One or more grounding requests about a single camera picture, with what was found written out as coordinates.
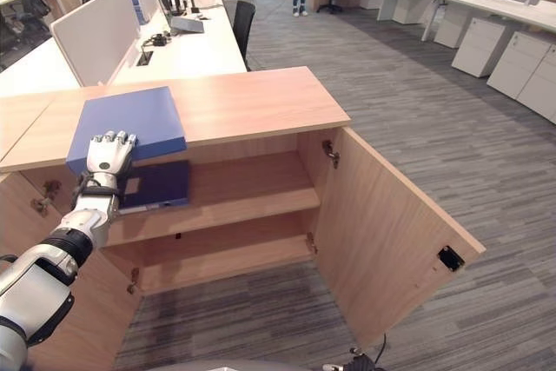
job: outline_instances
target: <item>cabinet door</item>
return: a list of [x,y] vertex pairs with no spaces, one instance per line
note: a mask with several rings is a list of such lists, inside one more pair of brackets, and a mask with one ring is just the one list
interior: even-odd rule
[[[0,254],[22,254],[59,223],[55,208],[46,217],[31,208],[31,199],[40,197],[19,173],[0,176]],[[126,291],[128,284],[104,255],[91,255],[71,286],[74,307],[47,341],[29,350],[33,369],[111,369],[141,298]],[[41,297],[40,283],[36,297]]]
[[333,146],[316,261],[364,348],[454,278],[444,247],[465,264],[485,248],[351,129]]

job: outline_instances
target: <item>white drawer cabinet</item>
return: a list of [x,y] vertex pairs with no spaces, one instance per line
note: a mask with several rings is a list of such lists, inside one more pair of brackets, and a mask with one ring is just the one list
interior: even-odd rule
[[516,32],[486,84],[515,99],[550,46],[547,40]]
[[494,70],[516,24],[501,19],[474,17],[452,67],[476,77],[488,76]]
[[517,100],[556,122],[556,45],[547,51]]

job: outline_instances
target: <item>blue folder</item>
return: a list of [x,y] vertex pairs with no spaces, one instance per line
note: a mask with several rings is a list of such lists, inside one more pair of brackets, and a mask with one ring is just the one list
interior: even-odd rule
[[187,148],[182,123],[168,87],[146,89],[85,102],[66,165],[80,174],[87,168],[90,139],[108,130],[137,136],[132,160],[163,156]]

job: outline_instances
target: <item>cabinet shelf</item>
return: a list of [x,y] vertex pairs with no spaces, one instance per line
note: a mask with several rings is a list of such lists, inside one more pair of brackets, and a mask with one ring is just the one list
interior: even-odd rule
[[166,236],[109,249],[133,252],[143,262],[145,294],[210,282],[310,259],[298,213]]
[[124,215],[108,246],[279,215],[320,205],[296,152],[192,164],[187,207]]

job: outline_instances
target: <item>cabinet hinge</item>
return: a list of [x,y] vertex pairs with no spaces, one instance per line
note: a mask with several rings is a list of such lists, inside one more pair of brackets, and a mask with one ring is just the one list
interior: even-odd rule
[[46,217],[49,213],[48,207],[53,203],[58,191],[62,184],[58,180],[48,180],[44,182],[44,198],[43,199],[32,199],[31,207],[36,210],[42,217]]
[[329,139],[322,141],[322,150],[324,151],[324,155],[332,160],[334,169],[337,169],[338,164],[340,163],[340,153],[338,151],[334,152],[334,149],[332,148],[332,141]]
[[438,257],[440,258],[442,263],[446,265],[446,267],[450,271],[453,272],[463,267],[466,263],[465,261],[463,261],[463,258],[461,258],[458,255],[458,253],[455,252],[449,246],[446,246],[443,249],[441,249],[440,252],[438,253]]
[[314,243],[313,233],[311,232],[307,232],[307,246],[309,247],[311,252],[313,252],[313,254],[316,255],[319,252],[319,249],[316,247],[316,244]]
[[128,285],[128,293],[131,295],[136,291],[136,285],[139,282],[139,268],[135,267],[131,270],[131,284]]

